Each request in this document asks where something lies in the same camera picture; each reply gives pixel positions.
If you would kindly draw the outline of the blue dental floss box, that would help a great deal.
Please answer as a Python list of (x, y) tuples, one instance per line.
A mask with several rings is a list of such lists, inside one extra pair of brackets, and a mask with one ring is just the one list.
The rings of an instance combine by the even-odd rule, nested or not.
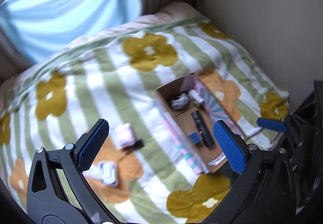
[(117, 186), (117, 165), (112, 161), (101, 161), (98, 164), (99, 167), (99, 179), (101, 183), (108, 186)]

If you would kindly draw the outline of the black garbage bag roll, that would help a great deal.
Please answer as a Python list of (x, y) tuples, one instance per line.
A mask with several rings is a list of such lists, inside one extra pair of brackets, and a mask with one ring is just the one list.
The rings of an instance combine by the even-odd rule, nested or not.
[(210, 131), (208, 130), (208, 127), (202, 118), (202, 115), (200, 111), (196, 110), (191, 113), (191, 116), (195, 122), (195, 125), (202, 137), (203, 143), (207, 148), (212, 148), (215, 146), (215, 141), (213, 137), (211, 136)]

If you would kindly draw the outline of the small silver blue box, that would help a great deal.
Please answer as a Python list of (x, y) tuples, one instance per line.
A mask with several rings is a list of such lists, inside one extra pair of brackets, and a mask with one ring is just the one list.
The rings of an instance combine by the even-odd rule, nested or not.
[(198, 145), (201, 142), (201, 137), (198, 132), (194, 131), (188, 135), (189, 140), (194, 144)]

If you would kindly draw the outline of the black white panda pouch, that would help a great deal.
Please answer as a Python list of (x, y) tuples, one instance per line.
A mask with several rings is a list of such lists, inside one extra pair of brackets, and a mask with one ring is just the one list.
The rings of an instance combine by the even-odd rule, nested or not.
[(180, 95), (176, 96), (170, 101), (171, 107), (174, 110), (183, 109), (184, 107), (187, 106), (188, 102), (189, 102), (189, 97), (187, 96), (186, 93), (181, 93)]

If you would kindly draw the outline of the clear plastic case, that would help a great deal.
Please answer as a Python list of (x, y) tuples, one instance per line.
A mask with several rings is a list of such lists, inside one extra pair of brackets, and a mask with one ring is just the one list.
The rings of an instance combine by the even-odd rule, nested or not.
[(87, 171), (83, 171), (86, 178), (102, 181), (102, 167), (100, 164), (93, 164)]

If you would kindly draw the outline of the white blue patterned packet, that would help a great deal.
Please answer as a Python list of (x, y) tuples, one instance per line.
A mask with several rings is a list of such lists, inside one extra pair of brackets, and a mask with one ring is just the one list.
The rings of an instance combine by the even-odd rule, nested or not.
[(188, 96), (193, 105), (199, 107), (204, 102), (204, 98), (196, 90), (190, 90)]

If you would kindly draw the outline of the pink cardboard box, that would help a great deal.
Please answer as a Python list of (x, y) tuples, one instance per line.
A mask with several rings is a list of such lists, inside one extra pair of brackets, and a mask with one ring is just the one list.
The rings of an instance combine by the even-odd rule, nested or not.
[[(189, 100), (187, 106), (183, 109), (172, 109), (170, 101), (181, 93), (188, 95), (190, 90), (196, 90), (204, 98), (202, 105), (197, 107)], [(233, 120), (233, 116), (229, 114), (219, 99), (215, 97), (195, 74), (182, 76), (166, 85), (160, 86), (155, 90), (155, 93), (157, 105), (164, 124), (169, 130), (177, 148), (183, 154), (189, 166), (197, 174), (214, 173), (227, 160), (213, 133), (213, 127), (216, 121), (224, 121), (234, 133), (245, 137), (242, 129)], [(202, 137), (198, 145), (194, 145), (188, 138), (188, 135), (194, 131), (199, 133), (191, 116), (191, 113), (196, 110), (200, 111), (215, 141), (215, 146), (212, 148), (207, 148), (204, 145)]]

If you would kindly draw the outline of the floral striped blanket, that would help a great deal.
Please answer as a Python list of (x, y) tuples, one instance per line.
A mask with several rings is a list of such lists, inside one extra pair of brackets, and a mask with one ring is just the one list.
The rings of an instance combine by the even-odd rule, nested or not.
[[(1, 109), (3, 182), (26, 207), (36, 148), (63, 148), (95, 122), (110, 126), (96, 162), (113, 161), (118, 185), (88, 179), (104, 205), (123, 222), (191, 223), (205, 219), (228, 193), (228, 178), (197, 174), (177, 148), (159, 112), (155, 90), (198, 74), (233, 116), (247, 142), (269, 150), (277, 134), (259, 117), (280, 120), (289, 111), (279, 88), (236, 41), (209, 20), (195, 18), (94, 40), (74, 47), (10, 86)], [(130, 123), (145, 146), (125, 153), (113, 134)]]

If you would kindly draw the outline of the light blue window curtain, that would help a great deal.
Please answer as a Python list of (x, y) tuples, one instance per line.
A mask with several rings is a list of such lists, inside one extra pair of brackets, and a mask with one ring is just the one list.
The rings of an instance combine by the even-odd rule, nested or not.
[(130, 22), (141, 0), (6, 0), (1, 29), (33, 64), (61, 51), (82, 36)]

